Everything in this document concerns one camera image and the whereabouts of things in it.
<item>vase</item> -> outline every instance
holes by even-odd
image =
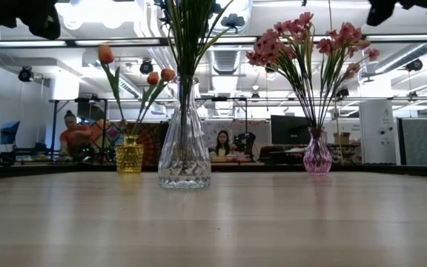
[[[137,135],[125,134],[124,144],[116,146],[116,170],[119,173],[141,172],[145,147],[136,144],[137,139]]]
[[[322,140],[322,129],[309,128],[311,141],[304,154],[304,167],[313,176],[324,176],[332,166],[332,155]]]
[[[178,101],[159,160],[159,185],[169,189],[210,186],[211,162],[200,122],[192,78],[177,78]]]

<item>person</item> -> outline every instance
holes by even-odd
[[[77,125],[72,111],[67,111],[64,119],[67,130],[60,134],[60,155],[74,157],[80,148],[90,144],[92,133],[88,125]]]
[[[230,154],[231,147],[229,145],[228,132],[223,130],[216,137],[215,154],[217,156],[227,156]]]

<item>white pillar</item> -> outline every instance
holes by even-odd
[[[373,82],[362,83],[362,97],[392,96],[391,80],[386,76],[374,76]],[[362,128],[363,163],[396,163],[391,101],[367,101],[360,103],[360,125]]]
[[[79,97],[79,78],[76,76],[61,72],[55,79],[50,80],[50,95],[51,99],[56,100],[73,100]],[[56,134],[54,136],[54,149],[60,149],[60,134],[66,130],[64,116],[67,111],[72,111],[76,116],[78,111],[77,103],[68,103],[60,101],[57,109],[60,110],[56,117]],[[54,104],[49,107],[49,116],[47,117],[47,130],[45,136],[45,143],[50,148],[52,142],[52,125],[53,125],[53,112]]]

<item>table surface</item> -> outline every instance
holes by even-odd
[[[427,178],[156,174],[0,179],[0,267],[426,266]]]

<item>woman's hair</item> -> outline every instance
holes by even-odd
[[[66,118],[76,118],[76,116],[72,113],[72,111],[67,111],[67,113],[64,116],[64,119]]]
[[[225,134],[227,136],[227,141],[225,141],[224,145],[220,144],[220,142],[219,142],[219,136],[220,136],[220,134]],[[230,153],[229,141],[230,140],[228,138],[228,132],[225,131],[225,130],[220,131],[219,134],[216,136],[216,148],[215,148],[215,152],[216,152],[217,155],[219,154],[219,149],[220,148],[225,149],[225,155],[229,155],[229,153]]]

